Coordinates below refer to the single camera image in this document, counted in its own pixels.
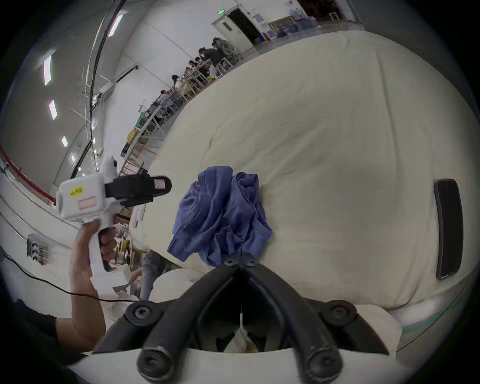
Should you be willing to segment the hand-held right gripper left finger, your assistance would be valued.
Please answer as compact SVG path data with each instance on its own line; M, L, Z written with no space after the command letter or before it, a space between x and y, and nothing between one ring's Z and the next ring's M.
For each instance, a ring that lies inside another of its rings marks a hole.
M162 303L132 302L107 331L93 353L116 353L141 347L138 373L148 382L166 383L177 371L201 316L237 272L239 263L227 260L204 275L178 299Z

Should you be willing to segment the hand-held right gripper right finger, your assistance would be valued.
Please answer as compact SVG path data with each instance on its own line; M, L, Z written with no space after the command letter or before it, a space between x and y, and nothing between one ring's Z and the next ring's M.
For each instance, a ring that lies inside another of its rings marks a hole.
M344 363L334 336L354 352L389 356L386 344L352 303L332 300L311 306L312 300L254 259L243 261L241 271L273 309L282 329L279 346L291 342L305 382L333 382L341 374Z

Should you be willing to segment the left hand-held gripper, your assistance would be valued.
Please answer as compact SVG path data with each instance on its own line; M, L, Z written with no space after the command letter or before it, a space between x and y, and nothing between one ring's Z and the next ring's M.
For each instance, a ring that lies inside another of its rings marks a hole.
M107 197L106 186L117 178L114 156L101 162L100 170L84 177L63 182L56 197L57 211L62 220L88 223L99 220L99 228L88 244L91 282L103 301L120 301L116 288L127 285L131 272L127 266L107 270L101 255L100 232L114 226L114 217L122 205L114 197ZM126 177L126 207L137 207L153 202L155 197L171 192L172 182L166 176L129 175Z

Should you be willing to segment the person's left hand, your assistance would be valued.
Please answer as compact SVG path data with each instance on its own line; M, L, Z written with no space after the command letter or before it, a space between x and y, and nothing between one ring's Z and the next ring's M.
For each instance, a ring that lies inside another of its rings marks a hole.
M108 227L99 231L99 225L99 219L83 224L73 243L69 266L69 285L72 293L98 297L98 293L91 282L92 270L89 259L89 243L92 237L98 241L100 255L104 261L110 262L115 259L117 247L116 230L114 227Z

